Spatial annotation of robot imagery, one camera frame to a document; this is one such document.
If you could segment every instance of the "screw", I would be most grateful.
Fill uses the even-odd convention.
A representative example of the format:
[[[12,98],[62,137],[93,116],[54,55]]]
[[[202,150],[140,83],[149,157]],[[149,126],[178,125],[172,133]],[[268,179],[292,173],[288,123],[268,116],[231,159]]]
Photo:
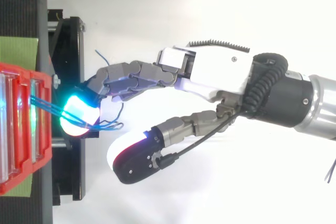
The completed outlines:
[[[82,32],[82,33],[85,33],[86,32],[86,24],[85,23],[82,23],[82,24],[80,24],[80,31]]]
[[[61,84],[61,80],[58,78],[57,74],[53,75],[53,87],[54,89],[58,89],[58,85]]]

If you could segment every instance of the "silver metal cylinder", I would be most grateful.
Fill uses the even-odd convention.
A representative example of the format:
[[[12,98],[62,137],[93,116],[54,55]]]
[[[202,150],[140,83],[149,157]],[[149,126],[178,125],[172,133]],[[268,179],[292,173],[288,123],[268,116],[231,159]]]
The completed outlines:
[[[61,137],[53,137],[53,142],[52,142],[52,147],[56,147],[56,148],[65,148],[67,147],[65,141],[63,138]]]
[[[336,81],[312,75],[313,102],[303,121],[295,130],[336,140]]]

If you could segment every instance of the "led light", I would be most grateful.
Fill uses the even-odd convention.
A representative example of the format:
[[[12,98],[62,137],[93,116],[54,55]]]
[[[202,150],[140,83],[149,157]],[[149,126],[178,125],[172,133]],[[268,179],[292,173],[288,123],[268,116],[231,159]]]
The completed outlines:
[[[31,80],[30,81],[30,94],[38,97],[38,81]],[[21,98],[17,99],[17,106],[19,103],[22,103]],[[32,149],[31,149],[31,160],[33,163],[36,162],[36,158],[39,156],[39,118],[38,118],[38,107],[35,105],[30,105],[30,131],[31,131],[31,139],[32,139]]]
[[[131,145],[144,140],[146,135],[141,131],[131,131],[122,135],[121,137],[114,140],[114,142],[110,145],[109,150],[107,151],[107,162],[113,170],[113,162],[115,158],[126,148]]]
[[[98,117],[100,116],[99,108],[93,108],[93,107],[87,105],[85,102],[83,102],[76,95],[72,95],[68,99],[68,101],[65,104],[63,110],[75,115],[79,119],[82,119],[83,121],[85,121],[85,122],[87,122],[88,124],[91,124],[91,125],[93,125],[96,122],[96,120],[98,119]],[[73,121],[77,121],[77,120],[73,119],[71,116],[69,116],[67,113],[65,113],[64,111],[62,112],[63,116],[65,116],[65,117],[67,117],[67,118],[69,118]],[[81,128],[81,127],[73,125],[72,123],[68,122],[64,118],[60,118],[59,120],[60,120],[60,124],[61,124],[63,130],[71,136],[80,136],[80,135],[83,135],[84,133],[89,131],[89,129]]]

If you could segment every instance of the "red plastic crate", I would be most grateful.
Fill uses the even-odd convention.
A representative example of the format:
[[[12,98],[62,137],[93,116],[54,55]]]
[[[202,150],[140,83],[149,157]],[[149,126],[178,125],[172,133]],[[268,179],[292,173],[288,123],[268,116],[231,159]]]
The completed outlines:
[[[31,107],[33,106],[30,105],[33,81],[36,82],[34,86],[37,94],[35,96],[51,102],[51,77],[44,73],[0,63],[0,78],[3,80],[2,84],[6,83],[5,85],[0,83],[0,89],[5,87],[6,101],[2,104],[6,106],[6,110],[3,109],[2,112],[7,116],[7,122],[2,122],[2,124],[0,122],[0,127],[6,130],[8,149],[8,179],[5,182],[0,180],[0,195],[3,195],[51,159],[51,115],[39,108],[34,110],[38,114],[36,127],[38,145],[32,146]],[[2,150],[5,150],[4,135],[0,144],[1,142],[3,143]],[[32,148],[35,148],[37,153],[35,160],[32,159]],[[6,169],[6,165],[1,164],[2,160],[5,160],[1,159],[1,155],[5,156],[5,152],[2,153],[0,153],[0,172],[1,169],[3,171]]]

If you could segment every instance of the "black cable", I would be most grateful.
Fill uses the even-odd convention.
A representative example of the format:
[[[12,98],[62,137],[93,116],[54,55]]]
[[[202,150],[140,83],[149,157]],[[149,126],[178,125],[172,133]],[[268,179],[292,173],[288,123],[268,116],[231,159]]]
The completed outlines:
[[[202,144],[204,141],[206,141],[208,138],[212,137],[213,135],[215,135],[218,131],[221,130],[221,128],[223,128],[225,125],[229,124],[232,120],[236,119],[237,117],[239,117],[240,115],[242,115],[244,112],[239,112],[236,113],[232,116],[230,116],[227,120],[225,120],[223,123],[221,123],[219,126],[217,126],[216,128],[214,128],[212,131],[210,131],[208,134],[206,134],[205,136],[203,136],[200,140],[196,141],[195,143],[191,144],[190,146],[188,146],[187,148],[181,150],[180,152],[177,153],[177,158],[181,157],[183,154],[187,153],[188,151],[191,151],[193,148],[195,148],[196,146]]]
[[[269,64],[273,62],[269,70],[247,91],[243,108],[252,113],[252,117],[258,112],[265,96],[271,88],[285,75],[288,62],[284,56],[273,53],[255,55],[254,61]]]
[[[334,163],[332,164],[332,166],[330,167],[330,170],[328,171],[328,173],[327,173],[327,175],[326,175],[326,178],[327,178],[328,175],[329,175],[329,178],[328,178],[328,184],[330,183],[330,180],[331,180],[331,177],[332,177],[332,173],[334,172],[335,167],[336,167],[336,159],[335,159]]]

